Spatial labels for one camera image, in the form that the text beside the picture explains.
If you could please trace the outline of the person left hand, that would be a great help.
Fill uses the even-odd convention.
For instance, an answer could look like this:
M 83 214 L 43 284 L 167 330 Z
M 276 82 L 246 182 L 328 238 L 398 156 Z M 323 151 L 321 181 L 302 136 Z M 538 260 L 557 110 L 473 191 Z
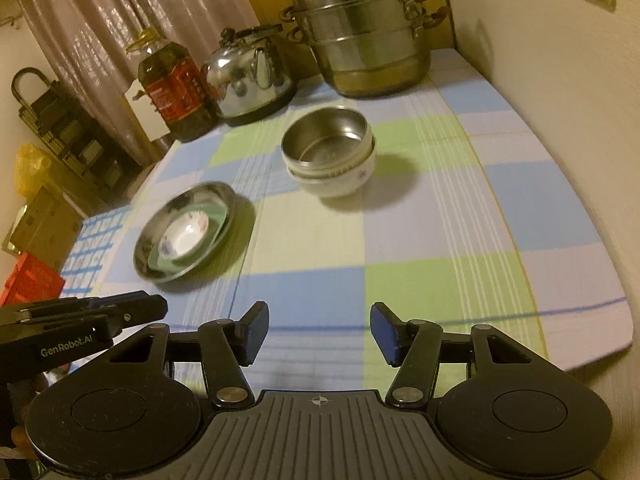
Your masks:
M 11 430 L 11 439 L 14 448 L 20 452 L 26 460 L 38 460 L 37 454 L 26 434 L 24 423 L 32 400 L 49 387 L 45 374 L 38 374 L 29 382 L 22 380 L 15 384 L 9 384 L 9 394 L 12 414 L 15 425 Z

